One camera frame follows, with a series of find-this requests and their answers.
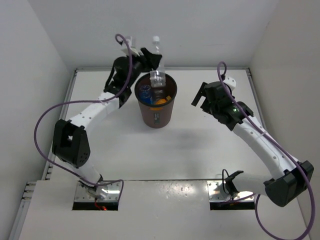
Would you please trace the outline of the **clear bottle white label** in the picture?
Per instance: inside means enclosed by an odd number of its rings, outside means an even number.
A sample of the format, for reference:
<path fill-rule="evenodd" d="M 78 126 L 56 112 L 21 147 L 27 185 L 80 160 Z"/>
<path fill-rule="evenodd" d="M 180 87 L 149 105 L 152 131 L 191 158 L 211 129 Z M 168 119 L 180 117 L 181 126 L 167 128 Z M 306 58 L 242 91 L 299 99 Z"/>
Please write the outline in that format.
<path fill-rule="evenodd" d="M 165 98 L 165 89 L 163 87 L 152 88 L 152 100 L 154 103 Z"/>

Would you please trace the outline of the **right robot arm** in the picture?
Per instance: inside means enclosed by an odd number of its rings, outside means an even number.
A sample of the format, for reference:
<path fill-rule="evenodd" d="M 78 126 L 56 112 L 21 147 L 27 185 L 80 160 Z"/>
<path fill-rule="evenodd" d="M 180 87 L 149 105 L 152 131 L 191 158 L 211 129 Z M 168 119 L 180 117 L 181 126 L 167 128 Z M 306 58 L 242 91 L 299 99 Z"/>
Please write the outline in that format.
<path fill-rule="evenodd" d="M 201 97 L 205 98 L 201 109 L 246 142 L 270 172 L 270 176 L 255 177 L 238 170 L 224 179 L 225 194 L 234 197 L 249 191 L 265 195 L 277 206 L 284 207 L 307 189 L 302 173 L 310 179 L 313 165 L 307 160 L 289 158 L 274 146 L 270 142 L 272 137 L 244 102 L 231 100 L 218 81 L 203 82 L 191 104 L 196 106 Z"/>

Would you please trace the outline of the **clear bottle blue label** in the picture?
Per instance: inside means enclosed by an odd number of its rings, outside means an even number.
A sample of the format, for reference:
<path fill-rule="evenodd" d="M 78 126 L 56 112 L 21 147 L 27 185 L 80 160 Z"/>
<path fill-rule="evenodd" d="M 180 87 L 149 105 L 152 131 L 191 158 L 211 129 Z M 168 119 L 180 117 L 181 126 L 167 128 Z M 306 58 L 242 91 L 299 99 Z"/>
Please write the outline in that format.
<path fill-rule="evenodd" d="M 139 87 L 139 98 L 145 104 L 153 103 L 152 88 L 150 85 L 144 84 Z"/>

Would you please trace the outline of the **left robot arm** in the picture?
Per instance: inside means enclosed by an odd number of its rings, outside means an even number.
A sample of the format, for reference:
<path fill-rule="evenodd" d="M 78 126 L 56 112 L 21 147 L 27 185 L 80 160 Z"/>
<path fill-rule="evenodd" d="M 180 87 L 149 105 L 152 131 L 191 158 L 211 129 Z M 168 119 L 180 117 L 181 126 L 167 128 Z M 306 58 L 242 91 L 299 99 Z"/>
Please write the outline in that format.
<path fill-rule="evenodd" d="M 89 188 L 102 186 L 103 177 L 90 160 L 89 135 L 110 113 L 120 109 L 132 94 L 131 86 L 141 73 L 156 70 L 162 55 L 146 48 L 131 50 L 112 65 L 100 96 L 79 114 L 60 119 L 54 126 L 52 153 L 66 163 Z"/>

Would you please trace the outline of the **clear plastic bottle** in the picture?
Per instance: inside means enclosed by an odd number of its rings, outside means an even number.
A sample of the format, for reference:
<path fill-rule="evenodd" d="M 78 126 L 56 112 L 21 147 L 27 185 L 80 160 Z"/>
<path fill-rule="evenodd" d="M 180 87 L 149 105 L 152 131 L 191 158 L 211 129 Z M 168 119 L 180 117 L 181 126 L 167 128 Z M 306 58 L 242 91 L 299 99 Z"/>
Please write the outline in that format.
<path fill-rule="evenodd" d="M 156 55 L 162 55 L 157 68 L 150 72 L 150 84 L 152 88 L 162 88 L 166 85 L 165 63 L 164 63 L 164 51 L 160 42 L 160 37 L 155 35 L 152 37 L 153 53 Z"/>

